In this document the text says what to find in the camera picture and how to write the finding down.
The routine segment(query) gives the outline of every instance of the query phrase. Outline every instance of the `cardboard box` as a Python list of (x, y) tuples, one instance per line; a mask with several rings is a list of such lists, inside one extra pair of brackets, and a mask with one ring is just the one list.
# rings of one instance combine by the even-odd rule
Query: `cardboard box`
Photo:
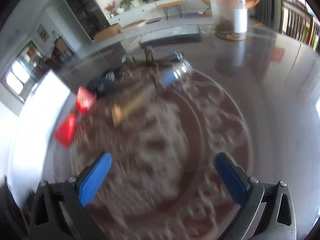
[(94, 36), (94, 40), (95, 41), (104, 41), (107, 38), (113, 37), (115, 35), (117, 35), (119, 33), (121, 29), (121, 25), (119, 23), (115, 23), (111, 26), (109, 26), (108, 28), (104, 29), (101, 32), (98, 32), (95, 36)]

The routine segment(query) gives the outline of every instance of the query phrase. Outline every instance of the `purple mat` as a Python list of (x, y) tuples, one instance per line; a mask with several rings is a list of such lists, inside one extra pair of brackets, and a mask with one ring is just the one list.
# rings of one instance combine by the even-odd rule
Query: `purple mat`
[(183, 15), (183, 17), (185, 17), (186, 19), (204, 19), (211, 16), (200, 14), (200, 13), (186, 13)]

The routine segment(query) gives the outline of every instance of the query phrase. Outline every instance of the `wall picture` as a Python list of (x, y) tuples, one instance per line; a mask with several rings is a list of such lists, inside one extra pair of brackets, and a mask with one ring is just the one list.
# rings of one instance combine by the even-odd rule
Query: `wall picture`
[(37, 33), (39, 33), (40, 38), (46, 42), (47, 39), (49, 38), (49, 34), (47, 33), (47, 31), (45, 30), (45, 28), (43, 27), (42, 24), (40, 24)]

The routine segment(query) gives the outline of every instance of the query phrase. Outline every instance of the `red packet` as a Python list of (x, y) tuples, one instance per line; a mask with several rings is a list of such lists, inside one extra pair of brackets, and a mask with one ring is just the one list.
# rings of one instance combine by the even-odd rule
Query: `red packet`
[(77, 99), (76, 99), (76, 109), (79, 114), (86, 113), (90, 107), (96, 102), (96, 98), (87, 89), (79, 87)]
[(70, 146), (76, 128), (77, 117), (74, 113), (68, 114), (54, 134), (55, 139), (64, 147)]

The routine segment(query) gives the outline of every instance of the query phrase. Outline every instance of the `white vase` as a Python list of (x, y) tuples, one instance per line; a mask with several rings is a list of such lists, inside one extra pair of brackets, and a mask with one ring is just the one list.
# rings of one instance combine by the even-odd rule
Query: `white vase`
[(124, 9), (121, 8), (121, 7), (118, 7), (118, 8), (116, 9), (116, 13), (117, 13), (117, 14), (120, 14), (120, 13), (123, 13), (123, 12), (124, 12)]

